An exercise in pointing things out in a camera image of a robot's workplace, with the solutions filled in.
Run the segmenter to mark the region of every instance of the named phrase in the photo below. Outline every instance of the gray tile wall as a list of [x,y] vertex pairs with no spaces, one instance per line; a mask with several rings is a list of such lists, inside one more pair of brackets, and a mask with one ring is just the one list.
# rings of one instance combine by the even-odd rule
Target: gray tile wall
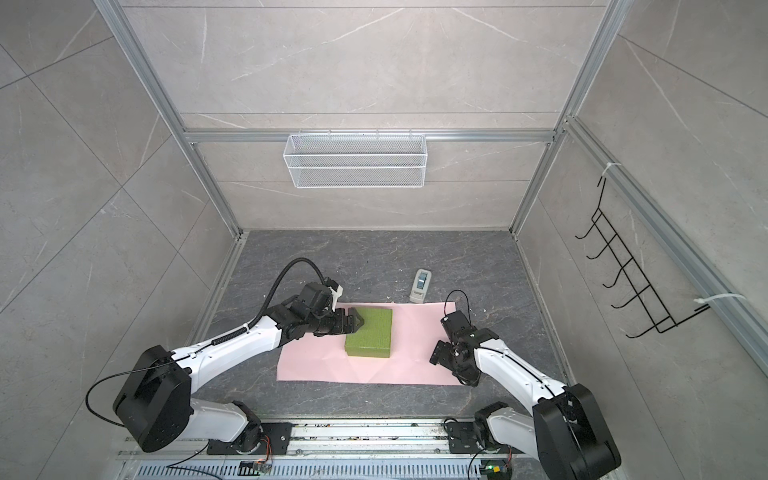
[[[756,60],[768,51],[766,15],[749,0],[635,2],[580,117],[768,318],[768,71]],[[629,285],[605,288],[617,264],[586,259],[604,245],[594,233],[575,238],[589,228],[599,177],[567,141],[520,241],[576,379],[608,409],[627,474],[763,478],[768,384],[722,322],[706,312],[626,337],[650,326],[645,312],[636,300],[610,306],[631,298]],[[603,207],[672,315],[690,315],[697,291],[610,186]]]
[[[554,127],[589,0],[128,0],[189,128]],[[299,190],[279,144],[203,144],[250,229],[504,230],[542,144],[430,144],[426,185]]]
[[86,390],[197,318],[232,239],[169,136],[90,1],[0,6],[2,478],[100,478]]
[[[630,285],[621,276],[605,288],[617,263],[609,253],[586,258],[604,246],[595,230],[576,238],[590,226],[600,174],[567,140],[520,236],[574,377],[597,396],[630,478],[763,478],[768,382],[720,319],[710,311],[665,333],[626,337],[650,326],[642,305],[611,307],[632,297]],[[670,313],[693,313],[697,291],[610,185],[601,205]]]
[[194,125],[554,127],[604,12],[590,3],[155,0],[125,11]]
[[243,228],[506,230],[544,147],[431,143],[422,188],[295,188],[277,142],[200,151]]
[[581,119],[764,319],[768,3],[637,2]]

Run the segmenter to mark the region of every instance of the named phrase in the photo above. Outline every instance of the black wire rack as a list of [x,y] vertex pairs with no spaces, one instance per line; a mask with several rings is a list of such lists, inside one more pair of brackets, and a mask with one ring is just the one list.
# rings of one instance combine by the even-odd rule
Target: black wire rack
[[[616,260],[616,264],[619,266],[619,270],[616,273],[616,278],[614,278],[613,283],[611,283],[610,285],[606,285],[605,283],[603,283],[603,286],[605,288],[613,288],[613,287],[615,287],[617,282],[618,282],[618,280],[619,280],[619,278],[621,278],[621,274],[624,274],[624,276],[627,278],[627,282],[629,282],[632,290],[634,291],[634,295],[629,300],[624,302],[623,304],[621,304],[621,305],[611,305],[611,306],[613,308],[615,308],[615,309],[621,309],[621,308],[624,308],[627,305],[629,305],[633,300],[638,300],[640,302],[640,304],[643,306],[643,309],[645,310],[645,313],[648,315],[648,318],[650,319],[651,325],[647,329],[645,329],[642,332],[638,333],[637,335],[629,335],[629,334],[627,334],[627,337],[631,338],[631,339],[636,339],[637,337],[643,336],[643,335],[645,335],[646,333],[650,332],[653,329],[656,329],[656,331],[659,332],[659,333],[664,333],[664,332],[666,332],[666,331],[668,331],[670,329],[673,329],[676,326],[681,325],[682,323],[687,322],[688,320],[694,318],[699,313],[706,312],[710,308],[710,306],[709,305],[702,305],[702,306],[699,306],[698,308],[696,308],[694,310],[694,313],[689,315],[688,317],[686,317],[686,318],[684,318],[682,320],[675,320],[675,318],[672,316],[672,314],[670,313],[670,311],[667,308],[667,306],[664,304],[664,301],[661,299],[661,297],[659,296],[658,292],[654,288],[653,284],[650,282],[650,280],[648,279],[647,275],[643,271],[643,267],[637,262],[637,260],[635,259],[634,255],[632,254],[631,250],[629,250],[627,248],[627,244],[624,242],[624,240],[618,234],[616,229],[614,229],[613,224],[608,219],[608,217],[605,215],[605,212],[601,209],[601,205],[602,205],[602,202],[603,202],[603,193],[605,193],[605,177],[601,177],[600,180],[598,181],[598,188],[601,189],[600,190],[600,199],[598,200],[598,207],[594,210],[594,213],[590,217],[592,225],[589,227],[589,230],[587,230],[587,233],[585,233],[581,237],[576,235],[576,238],[578,238],[579,240],[583,240],[584,238],[587,237],[587,235],[589,235],[592,232],[592,230],[597,231],[600,234],[600,237],[603,240],[603,243],[605,243],[605,246],[603,247],[602,250],[600,250],[600,252],[597,255],[595,255],[594,257],[590,257],[589,255],[587,255],[587,258],[589,260],[596,260],[597,258],[600,257],[600,255],[602,255],[606,251],[609,251],[609,252],[611,252],[611,255],[613,256],[613,258]],[[601,227],[600,225],[598,225],[598,221],[601,220],[601,219],[605,220],[605,225],[607,225],[607,226]],[[619,260],[619,256],[617,255],[616,250],[614,249],[614,246],[612,246],[612,244],[613,245],[617,245],[618,243],[620,243],[621,246],[624,248],[624,250],[627,251],[627,255],[629,256],[629,260],[626,260],[626,261]],[[640,280],[638,282],[632,281],[632,279],[630,278],[629,273],[627,272],[627,269],[630,268],[630,267],[633,267],[635,270],[640,272],[640,276],[642,277],[642,280]],[[647,294],[648,296],[651,296],[650,299],[653,299],[655,297],[655,299],[658,301],[658,305],[660,305],[660,307],[661,307],[660,308],[661,309],[661,314],[660,315],[656,315],[656,316],[661,316],[662,318],[660,320],[658,320],[658,321],[656,321],[654,319],[654,315],[651,314],[651,312],[649,310],[649,300],[650,299],[649,298],[645,298],[645,299],[643,298],[643,293],[646,293],[646,292],[648,292],[648,294]]]

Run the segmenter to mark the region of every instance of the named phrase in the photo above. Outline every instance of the dark gray floor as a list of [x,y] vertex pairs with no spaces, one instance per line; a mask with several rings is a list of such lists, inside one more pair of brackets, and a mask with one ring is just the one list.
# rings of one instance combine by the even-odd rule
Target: dark gray floor
[[[428,302],[455,288],[472,305],[474,323],[493,329],[518,355],[562,380],[525,268],[506,232],[254,231],[251,232],[209,336],[242,325],[256,314],[277,274],[294,257],[308,257],[344,287],[347,302],[408,302],[418,268],[432,271]],[[316,279],[296,265],[274,297],[279,302]],[[459,309],[461,295],[452,296]],[[242,400],[257,415],[473,416],[493,402],[522,406],[495,380],[480,385],[404,386],[277,382],[280,351],[254,357],[213,379],[196,397]]]

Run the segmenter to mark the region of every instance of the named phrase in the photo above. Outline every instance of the pink paper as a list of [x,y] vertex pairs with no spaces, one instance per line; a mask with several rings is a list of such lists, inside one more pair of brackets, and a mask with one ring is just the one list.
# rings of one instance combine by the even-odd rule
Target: pink paper
[[[451,371],[429,358],[438,340],[448,337],[440,324],[443,303],[339,303],[338,307],[392,309],[392,343],[388,359],[348,356],[344,335],[306,334],[287,343],[277,363],[278,380],[401,385],[461,385]],[[454,312],[449,302],[446,312]]]

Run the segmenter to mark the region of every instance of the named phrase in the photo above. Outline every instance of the green sponge block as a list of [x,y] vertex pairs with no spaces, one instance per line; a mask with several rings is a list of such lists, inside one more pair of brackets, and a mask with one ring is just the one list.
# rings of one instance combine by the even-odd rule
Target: green sponge block
[[344,350],[350,356],[389,358],[392,342],[392,311],[386,308],[356,307],[365,323],[346,336]]

